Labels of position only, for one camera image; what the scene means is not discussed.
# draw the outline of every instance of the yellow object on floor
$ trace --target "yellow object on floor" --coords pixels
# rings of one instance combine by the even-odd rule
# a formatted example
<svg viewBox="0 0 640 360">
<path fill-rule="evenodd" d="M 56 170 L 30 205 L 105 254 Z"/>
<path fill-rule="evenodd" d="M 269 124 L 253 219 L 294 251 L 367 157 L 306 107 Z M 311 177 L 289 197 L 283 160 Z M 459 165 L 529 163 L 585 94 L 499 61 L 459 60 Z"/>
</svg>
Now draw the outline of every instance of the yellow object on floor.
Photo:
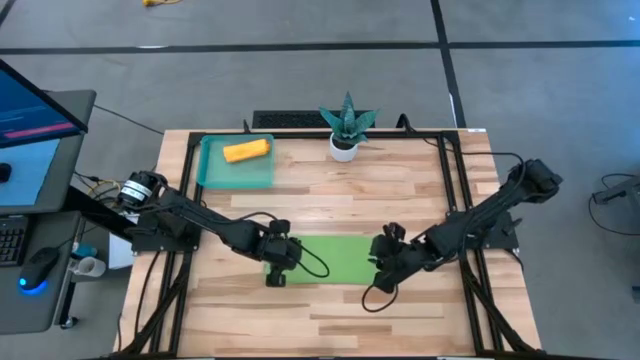
<svg viewBox="0 0 640 360">
<path fill-rule="evenodd" d="M 267 139 L 260 139 L 244 144 L 225 146 L 222 152 L 224 159 L 232 163 L 266 155 L 270 149 L 271 146 Z"/>
<path fill-rule="evenodd" d="M 142 0 L 142 5 L 144 6 L 156 6 L 156 5 L 170 5 L 177 4 L 182 0 Z"/>
</svg>

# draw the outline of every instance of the succulent plant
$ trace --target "succulent plant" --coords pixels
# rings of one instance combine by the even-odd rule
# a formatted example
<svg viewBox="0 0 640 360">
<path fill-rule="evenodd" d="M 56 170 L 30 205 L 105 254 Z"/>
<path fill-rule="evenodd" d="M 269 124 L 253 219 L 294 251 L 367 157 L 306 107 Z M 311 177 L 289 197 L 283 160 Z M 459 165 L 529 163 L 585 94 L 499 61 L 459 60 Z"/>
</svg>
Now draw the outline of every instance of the succulent plant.
<svg viewBox="0 0 640 360">
<path fill-rule="evenodd" d="M 329 123 L 329 126 L 331 126 L 334 134 L 333 139 L 335 141 L 356 145 L 362 141 L 367 141 L 364 132 L 373 125 L 373 122 L 376 120 L 376 115 L 378 115 L 378 110 L 367 111 L 356 119 L 355 111 L 353 110 L 353 100 L 349 92 L 347 92 L 339 118 L 323 107 L 320 108 L 320 114 L 327 123 Z"/>
</svg>

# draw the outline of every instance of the keyboard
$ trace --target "keyboard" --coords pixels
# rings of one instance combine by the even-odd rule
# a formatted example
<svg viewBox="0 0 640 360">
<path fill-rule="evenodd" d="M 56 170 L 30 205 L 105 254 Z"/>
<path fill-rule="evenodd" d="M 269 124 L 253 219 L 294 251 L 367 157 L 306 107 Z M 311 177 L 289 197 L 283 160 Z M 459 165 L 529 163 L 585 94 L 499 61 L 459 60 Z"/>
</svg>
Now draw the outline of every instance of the keyboard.
<svg viewBox="0 0 640 360">
<path fill-rule="evenodd" d="M 27 250 L 26 216 L 0 218 L 0 267 L 20 266 Z"/>
<path fill-rule="evenodd" d="M 356 111 L 356 118 L 366 111 Z M 340 111 L 331 111 L 340 116 Z M 309 111 L 254 111 L 253 124 L 255 129 L 286 129 L 286 128 L 328 128 L 329 124 L 322 118 L 318 110 Z"/>
</svg>

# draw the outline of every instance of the green cloth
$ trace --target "green cloth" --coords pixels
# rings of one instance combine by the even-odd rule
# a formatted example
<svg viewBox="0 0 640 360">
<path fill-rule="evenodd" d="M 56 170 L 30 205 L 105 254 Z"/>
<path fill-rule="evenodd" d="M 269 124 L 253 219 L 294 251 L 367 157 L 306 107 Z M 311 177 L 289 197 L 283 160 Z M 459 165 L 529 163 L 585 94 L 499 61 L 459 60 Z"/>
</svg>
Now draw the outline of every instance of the green cloth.
<svg viewBox="0 0 640 360">
<path fill-rule="evenodd" d="M 300 236 L 302 245 L 329 266 L 326 278 L 316 278 L 298 265 L 285 271 L 287 284 L 356 284 L 370 285 L 376 273 L 374 264 L 368 261 L 371 237 L 367 236 Z M 318 260 L 302 251 L 300 262 L 318 275 L 326 269 Z"/>
</svg>

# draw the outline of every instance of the potted plant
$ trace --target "potted plant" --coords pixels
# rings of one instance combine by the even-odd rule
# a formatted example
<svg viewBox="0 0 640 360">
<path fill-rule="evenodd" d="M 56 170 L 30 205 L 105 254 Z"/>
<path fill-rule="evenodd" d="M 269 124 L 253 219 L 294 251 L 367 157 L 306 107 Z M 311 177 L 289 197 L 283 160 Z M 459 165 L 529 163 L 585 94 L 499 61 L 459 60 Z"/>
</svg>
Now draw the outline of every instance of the potted plant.
<svg viewBox="0 0 640 360">
<path fill-rule="evenodd" d="M 347 162 L 356 156 L 358 143 L 367 141 L 364 132 L 373 125 L 378 111 L 367 111 L 356 119 L 353 100 L 347 92 L 339 118 L 323 107 L 320 108 L 320 114 L 333 130 L 329 138 L 331 156 L 336 161 Z"/>
</svg>

